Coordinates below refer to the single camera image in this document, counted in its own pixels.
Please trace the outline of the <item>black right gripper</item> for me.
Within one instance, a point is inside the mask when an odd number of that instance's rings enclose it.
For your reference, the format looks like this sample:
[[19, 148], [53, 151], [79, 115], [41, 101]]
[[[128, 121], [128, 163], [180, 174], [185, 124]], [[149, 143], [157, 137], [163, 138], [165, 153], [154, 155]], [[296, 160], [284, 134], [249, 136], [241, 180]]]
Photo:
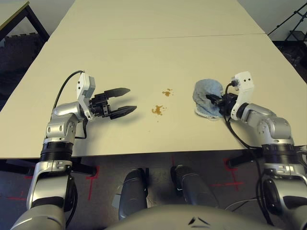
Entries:
[[218, 97], [214, 94], [206, 95], [206, 98], [211, 101], [212, 104], [215, 104], [219, 108], [219, 112], [221, 115], [230, 115], [234, 105], [236, 104], [238, 95], [233, 93], [227, 93], [222, 96], [222, 98]]

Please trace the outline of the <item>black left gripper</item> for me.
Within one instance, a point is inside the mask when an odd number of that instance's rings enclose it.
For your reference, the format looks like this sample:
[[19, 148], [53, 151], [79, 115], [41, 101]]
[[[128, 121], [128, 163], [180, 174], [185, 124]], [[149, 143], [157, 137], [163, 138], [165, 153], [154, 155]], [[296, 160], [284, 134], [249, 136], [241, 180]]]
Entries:
[[120, 97], [130, 92], [128, 88], [115, 88], [103, 93], [96, 94], [89, 101], [90, 111], [94, 117], [110, 117], [111, 120], [126, 116], [132, 113], [137, 106], [123, 106], [117, 110], [111, 111], [108, 99], [111, 97]]

